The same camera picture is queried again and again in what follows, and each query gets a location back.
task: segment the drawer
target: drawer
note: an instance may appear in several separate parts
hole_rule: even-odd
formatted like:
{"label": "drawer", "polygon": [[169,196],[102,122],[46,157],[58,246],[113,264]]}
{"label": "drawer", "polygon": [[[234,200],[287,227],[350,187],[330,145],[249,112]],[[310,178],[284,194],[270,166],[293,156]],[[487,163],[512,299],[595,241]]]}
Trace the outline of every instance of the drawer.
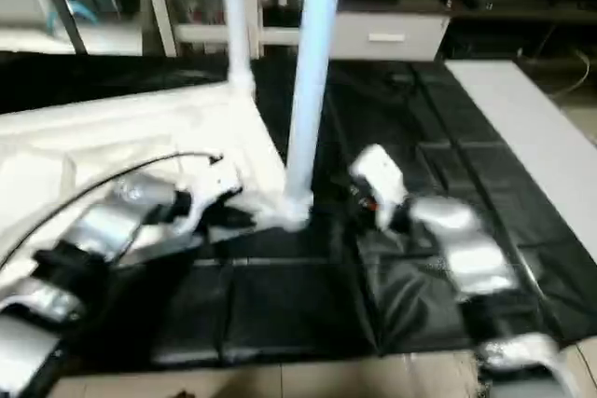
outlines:
{"label": "drawer", "polygon": [[432,61],[449,22],[445,16],[342,12],[331,58]]}

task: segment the white panel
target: white panel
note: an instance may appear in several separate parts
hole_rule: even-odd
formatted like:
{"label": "white panel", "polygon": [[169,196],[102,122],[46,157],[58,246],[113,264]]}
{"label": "white panel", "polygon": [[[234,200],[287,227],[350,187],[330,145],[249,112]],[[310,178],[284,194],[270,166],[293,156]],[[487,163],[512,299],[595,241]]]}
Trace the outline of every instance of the white panel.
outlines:
{"label": "white panel", "polygon": [[597,149],[513,62],[447,62],[597,261]]}
{"label": "white panel", "polygon": [[432,61],[449,19],[443,16],[342,12],[334,59]]}

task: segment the floor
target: floor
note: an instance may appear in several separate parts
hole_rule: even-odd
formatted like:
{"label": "floor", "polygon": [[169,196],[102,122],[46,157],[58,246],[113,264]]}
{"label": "floor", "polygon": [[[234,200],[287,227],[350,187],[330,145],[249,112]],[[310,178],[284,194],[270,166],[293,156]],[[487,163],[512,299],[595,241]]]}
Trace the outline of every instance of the floor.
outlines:
{"label": "floor", "polygon": [[[564,359],[582,398],[597,398],[597,338],[568,348]],[[426,353],[385,359],[201,370],[61,381],[51,398],[460,398],[479,384],[469,352]]]}
{"label": "floor", "polygon": [[[104,31],[81,30],[90,53],[141,53],[136,27],[108,27]],[[73,51],[65,36],[50,38],[38,31],[13,29],[0,30],[0,49]],[[572,85],[576,76],[529,75],[546,94]],[[597,90],[590,79],[554,102],[588,138],[597,141]],[[597,337],[569,347],[563,357],[576,377],[581,396],[597,398]],[[167,398],[181,391],[197,398],[460,398],[477,396],[479,384],[471,353],[462,351],[325,364],[67,378],[54,388],[51,397]]]}

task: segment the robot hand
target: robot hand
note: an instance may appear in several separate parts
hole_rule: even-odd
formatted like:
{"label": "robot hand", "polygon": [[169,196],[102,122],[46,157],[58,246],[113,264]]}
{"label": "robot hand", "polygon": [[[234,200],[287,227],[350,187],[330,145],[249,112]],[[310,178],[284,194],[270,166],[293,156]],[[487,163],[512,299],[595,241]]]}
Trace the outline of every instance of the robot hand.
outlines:
{"label": "robot hand", "polygon": [[472,207],[441,196],[407,199],[400,169],[378,145],[359,156],[351,175],[352,198],[375,215],[369,222],[384,231],[423,232],[439,248],[489,396],[578,396],[534,300]]}
{"label": "robot hand", "polygon": [[[238,213],[224,201],[242,190],[234,166],[214,159],[188,191],[134,172],[91,204],[50,250],[35,253],[30,276],[0,291],[0,396],[43,396],[59,375],[69,337],[96,306],[111,269],[142,227],[164,226],[162,240],[137,253],[155,258],[185,250],[206,219],[226,222]],[[250,225],[251,220],[241,220]]]}

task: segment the black cable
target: black cable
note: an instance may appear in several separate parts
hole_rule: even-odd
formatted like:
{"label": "black cable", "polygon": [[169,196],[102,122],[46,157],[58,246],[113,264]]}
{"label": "black cable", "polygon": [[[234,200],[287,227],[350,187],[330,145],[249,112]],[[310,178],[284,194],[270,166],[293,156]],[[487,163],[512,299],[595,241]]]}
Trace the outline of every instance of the black cable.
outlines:
{"label": "black cable", "polygon": [[97,188],[99,188],[103,185],[106,185],[112,181],[115,181],[116,179],[118,179],[122,176],[125,176],[131,172],[136,172],[137,170],[140,170],[146,166],[153,165],[154,163],[162,162],[163,160],[169,160],[171,158],[186,158],[186,157],[209,158],[212,162],[216,162],[221,159],[220,156],[216,156],[214,154],[209,154],[209,153],[203,153],[203,152],[195,152],[195,151],[186,151],[186,152],[180,152],[180,153],[176,152],[176,153],[167,154],[165,156],[160,156],[158,158],[152,158],[149,160],[145,160],[143,162],[139,162],[125,170],[116,172],[100,181],[92,183],[91,185],[87,186],[83,190],[79,191],[76,195],[71,197],[66,202],[63,202],[63,203],[57,205],[53,210],[49,211],[44,217],[42,217],[37,223],[33,224],[31,226],[31,228],[27,232],[25,232],[23,234],[23,236],[20,237],[19,240],[15,243],[15,245],[7,252],[7,254],[5,255],[2,262],[0,262],[0,272],[2,272],[2,270],[6,267],[8,262],[10,262],[12,257],[19,251],[21,246],[27,240],[29,240],[29,238],[31,238],[31,236],[34,235],[35,232],[40,227],[42,227],[50,219],[52,219],[52,218],[56,217],[58,214],[62,213],[66,208],[73,205],[79,199],[83,198],[84,196],[87,196],[93,190],[96,190]]}

